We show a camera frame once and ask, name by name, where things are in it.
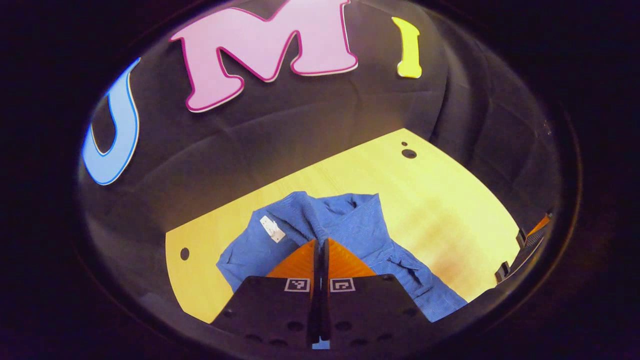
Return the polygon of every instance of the pink letter m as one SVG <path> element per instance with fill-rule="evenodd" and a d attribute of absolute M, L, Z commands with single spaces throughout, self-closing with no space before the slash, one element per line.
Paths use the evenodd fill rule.
<path fill-rule="evenodd" d="M 291 62 L 299 75 L 338 74 L 355 69 L 349 51 L 344 5 L 349 0 L 288 0 L 269 19 L 227 8 L 200 19 L 171 37 L 182 39 L 191 95 L 187 108 L 203 112 L 238 96 L 244 80 L 229 75 L 220 51 L 265 82 L 276 79 L 291 39 L 298 34 L 300 53 Z"/>

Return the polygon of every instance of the wooden table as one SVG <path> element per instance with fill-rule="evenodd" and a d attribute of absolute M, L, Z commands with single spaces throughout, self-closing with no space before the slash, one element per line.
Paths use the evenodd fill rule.
<path fill-rule="evenodd" d="M 404 157 L 404 149 L 417 157 Z M 379 193 L 391 238 L 467 301 L 494 287 L 500 264 L 511 263 L 519 250 L 518 227 L 489 189 L 435 146 L 400 129 L 169 231 L 169 278 L 187 314 L 213 321 L 232 295 L 216 268 L 220 254 L 244 231 L 253 211 L 295 191 L 313 197 Z M 183 248 L 189 249 L 187 260 L 180 257 Z"/>

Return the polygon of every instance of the black fabric backdrop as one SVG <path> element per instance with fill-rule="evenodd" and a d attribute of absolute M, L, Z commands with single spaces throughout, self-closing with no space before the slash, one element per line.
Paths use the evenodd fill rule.
<path fill-rule="evenodd" d="M 105 292 L 107 284 L 87 271 L 76 253 L 88 236 L 74 197 L 83 123 L 100 87 L 133 59 L 127 44 L 137 47 L 134 39 L 142 42 L 145 31 L 186 20 L 204 5 L 173 0 L 0 5 L 10 34 L 3 42 L 9 89 L 3 109 L 10 137 L 9 246 L 0 261 L 6 274 L 0 297 L 3 359 L 204 358 L 194 347 L 176 344 L 174 333 L 161 332 L 171 340 L 158 335 L 162 327 L 154 318 L 127 313 L 120 304 L 137 307 L 116 294 L 115 286 Z M 579 158 L 570 159 L 584 183 L 575 190 L 580 202 L 572 236 L 549 238 L 548 244 L 566 240 L 566 250 L 557 261 L 535 266 L 548 271 L 522 284 L 522 296 L 512 293 L 518 305 L 496 311 L 450 347 L 416 357 L 638 358 L 636 297 L 629 286 L 637 242 L 625 209 L 632 208 L 629 194 L 637 187 L 633 90 L 640 31 L 633 5 L 429 2 L 436 5 L 500 49 L 531 77 L 528 84 L 561 101 L 581 149 Z M 557 212 L 554 230 L 564 231 L 562 214 Z M 536 261 L 548 259 L 547 253 L 539 252 Z M 366 355 L 384 354 L 362 358 Z"/>
<path fill-rule="evenodd" d="M 233 5 L 269 18 L 281 4 Z M 134 297 L 156 293 L 177 305 L 166 270 L 165 232 L 403 127 L 470 170 L 525 230 L 552 207 L 559 186 L 552 128 L 507 64 L 452 22 L 411 3 L 353 1 L 344 13 L 357 69 L 296 75 L 286 66 L 298 53 L 293 41 L 278 78 L 265 83 L 224 54 L 228 73 L 242 76 L 245 88 L 203 113 L 184 104 L 191 85 L 180 42 L 168 41 L 173 33 L 141 54 L 131 73 L 140 116 L 131 162 L 107 186 L 94 183 L 79 162 L 95 246 Z M 392 15 L 420 31 L 419 79 L 396 74 L 401 39 Z M 113 123 L 105 99 L 93 125 L 98 146 L 108 149 Z"/>

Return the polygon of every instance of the blue towel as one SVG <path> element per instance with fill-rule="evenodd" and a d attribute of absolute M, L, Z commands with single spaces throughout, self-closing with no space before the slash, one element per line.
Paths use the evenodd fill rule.
<path fill-rule="evenodd" d="M 260 220 L 275 222 L 285 236 L 276 242 Z M 424 315 L 439 320 L 467 302 L 410 252 L 389 237 L 376 195 L 345 194 L 315 199 L 306 192 L 253 212 L 249 225 L 222 253 L 218 268 L 235 292 L 250 275 L 266 276 L 312 239 L 339 242 L 376 274 L 394 274 Z"/>

